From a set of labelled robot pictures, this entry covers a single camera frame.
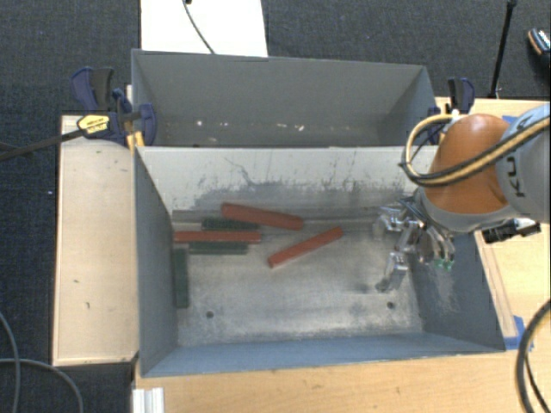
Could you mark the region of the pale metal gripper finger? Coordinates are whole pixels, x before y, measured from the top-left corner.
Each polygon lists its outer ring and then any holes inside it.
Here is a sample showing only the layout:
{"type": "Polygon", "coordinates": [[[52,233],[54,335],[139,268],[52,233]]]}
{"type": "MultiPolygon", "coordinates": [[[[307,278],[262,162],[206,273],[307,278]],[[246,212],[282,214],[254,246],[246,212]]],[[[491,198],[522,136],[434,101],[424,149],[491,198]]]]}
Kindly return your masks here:
{"type": "Polygon", "coordinates": [[[402,232],[406,228],[407,212],[382,213],[372,224],[374,236],[385,236],[391,232],[402,232]]]}
{"type": "Polygon", "coordinates": [[[383,277],[375,285],[380,293],[398,290],[408,272],[408,261],[403,253],[394,251],[388,255],[383,277]]]}

